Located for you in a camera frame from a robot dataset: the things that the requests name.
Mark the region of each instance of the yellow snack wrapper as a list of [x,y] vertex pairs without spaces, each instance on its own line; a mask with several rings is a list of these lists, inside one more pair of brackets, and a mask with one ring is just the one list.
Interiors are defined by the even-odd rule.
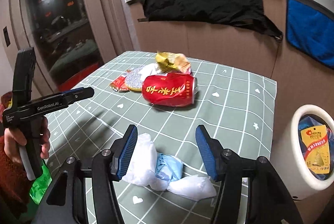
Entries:
[[182,53],[160,53],[155,57],[162,72],[177,70],[182,73],[190,73],[190,62]]
[[307,167],[316,174],[328,174],[330,167],[329,144],[326,125],[301,130],[307,150],[304,156]]

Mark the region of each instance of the can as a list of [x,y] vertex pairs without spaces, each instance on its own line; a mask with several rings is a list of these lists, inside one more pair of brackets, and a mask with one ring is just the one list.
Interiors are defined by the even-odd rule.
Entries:
[[181,107],[195,102],[197,79],[190,74],[151,75],[143,82],[143,97],[152,104]]

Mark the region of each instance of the hand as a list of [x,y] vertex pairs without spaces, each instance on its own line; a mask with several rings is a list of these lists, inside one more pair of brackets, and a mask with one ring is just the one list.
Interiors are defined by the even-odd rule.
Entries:
[[[49,158],[50,150],[50,131],[47,128],[48,121],[46,117],[43,117],[42,127],[41,127],[41,137],[40,143],[42,145],[42,152],[40,154],[42,159]],[[27,139],[24,137],[23,133],[19,129],[5,129],[5,154],[13,163],[22,164],[19,148],[17,144],[25,146],[27,144]]]

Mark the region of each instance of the black handheld device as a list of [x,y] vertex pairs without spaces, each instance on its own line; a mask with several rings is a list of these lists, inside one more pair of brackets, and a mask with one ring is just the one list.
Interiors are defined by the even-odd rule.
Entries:
[[18,52],[13,76],[12,105],[2,114],[3,126],[5,128],[19,128],[27,139],[26,146],[19,146],[19,151],[30,181],[43,174],[39,141],[43,116],[94,95],[94,89],[88,87],[31,100],[35,65],[34,48]]

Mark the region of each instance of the brown fuzzy sleeve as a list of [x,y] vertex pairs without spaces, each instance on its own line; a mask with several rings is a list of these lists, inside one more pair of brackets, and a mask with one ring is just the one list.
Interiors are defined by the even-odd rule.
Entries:
[[29,202],[29,191],[32,182],[27,179],[22,165],[13,163],[5,154],[4,137],[0,137],[0,195],[10,208],[13,215],[18,217],[26,212]]

